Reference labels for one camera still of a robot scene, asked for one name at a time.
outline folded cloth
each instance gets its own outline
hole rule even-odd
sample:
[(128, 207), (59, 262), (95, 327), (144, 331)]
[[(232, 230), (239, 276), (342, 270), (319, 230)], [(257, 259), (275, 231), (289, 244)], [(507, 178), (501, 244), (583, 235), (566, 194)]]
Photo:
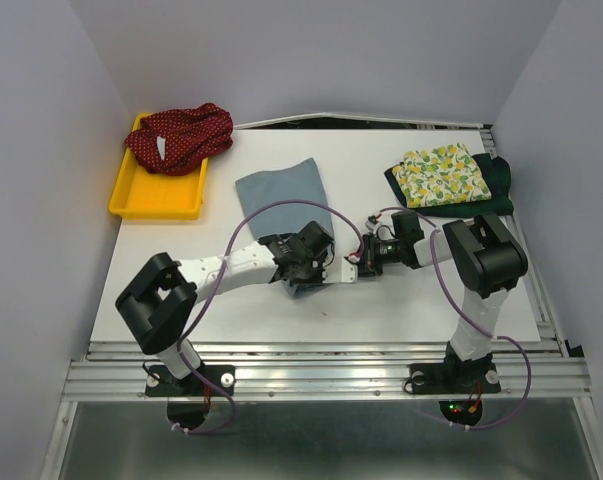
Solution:
[[(415, 210), (422, 215), (443, 218), (472, 218), (484, 213), (512, 215), (514, 206), (509, 198), (512, 176), (508, 162), (501, 157), (491, 158), (488, 153), (473, 155), (472, 158), (481, 170), (483, 180), (490, 189), (492, 195), (491, 199), (415, 208)], [(388, 180), (399, 203), (404, 207), (407, 207), (408, 204), (403, 190), (400, 188), (395, 175), (392, 173), (393, 168), (389, 168), (385, 171), (385, 178)]]
[(407, 152), (392, 173), (409, 208), (491, 198), (479, 166), (462, 143)]
[(167, 110), (141, 120), (125, 144), (149, 173), (187, 175), (232, 146), (232, 118), (214, 103)]
[[(327, 205), (319, 169), (313, 158), (284, 170), (253, 173), (236, 181), (237, 193), (245, 216), (265, 205), (280, 200), (312, 200)], [(257, 215), (248, 222), (254, 238), (265, 235), (296, 233), (312, 220), (317, 221), (334, 236), (332, 218), (328, 212), (310, 205), (281, 205)], [(287, 285), (294, 295), (307, 287)]]

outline dark green cloth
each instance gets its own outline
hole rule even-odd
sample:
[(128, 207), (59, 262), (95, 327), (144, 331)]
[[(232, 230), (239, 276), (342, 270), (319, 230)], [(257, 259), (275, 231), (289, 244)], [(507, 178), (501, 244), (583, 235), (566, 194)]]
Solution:
[[(501, 157), (491, 158), (489, 153), (479, 153), (472, 155), (477, 162), (483, 180), (488, 185), (492, 198), (490, 200), (481, 200), (478, 202), (452, 203), (449, 205), (438, 205), (436, 207), (415, 208), (413, 210), (421, 215), (429, 217), (445, 218), (472, 218), (484, 213), (496, 213), (497, 215), (512, 215), (514, 206), (510, 201), (510, 185), (512, 176), (510, 175), (510, 165)], [(399, 203), (407, 208), (407, 201), (397, 179), (394, 178), (392, 168), (385, 171), (385, 178), (390, 184), (390, 188), (399, 200)]]

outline white tag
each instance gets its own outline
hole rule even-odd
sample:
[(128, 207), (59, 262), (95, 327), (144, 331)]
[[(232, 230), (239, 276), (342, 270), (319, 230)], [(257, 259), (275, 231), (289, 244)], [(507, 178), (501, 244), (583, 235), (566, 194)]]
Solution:
[(157, 137), (157, 150), (159, 150), (161, 160), (165, 160), (165, 138)]

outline gray wall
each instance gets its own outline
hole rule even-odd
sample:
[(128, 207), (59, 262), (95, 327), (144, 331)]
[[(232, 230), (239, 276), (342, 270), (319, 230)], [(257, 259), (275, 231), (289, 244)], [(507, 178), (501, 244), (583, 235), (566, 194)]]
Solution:
[(603, 0), (564, 0), (496, 128), (530, 248), (603, 426)]
[(490, 122), (559, 0), (70, 0), (132, 111)]
[(65, 0), (0, 0), (0, 479), (37, 478), (118, 228), (131, 117)]

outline gray floor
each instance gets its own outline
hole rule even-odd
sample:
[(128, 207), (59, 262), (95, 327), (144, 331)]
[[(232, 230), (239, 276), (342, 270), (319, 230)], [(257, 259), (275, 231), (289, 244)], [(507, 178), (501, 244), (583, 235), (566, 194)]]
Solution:
[[(484, 421), (514, 406), (488, 401)], [(169, 430), (165, 405), (83, 404), (62, 478), (588, 479), (569, 399), (531, 400), (512, 423), (459, 432), (423, 417), (434, 402), (241, 405), (227, 433)]]

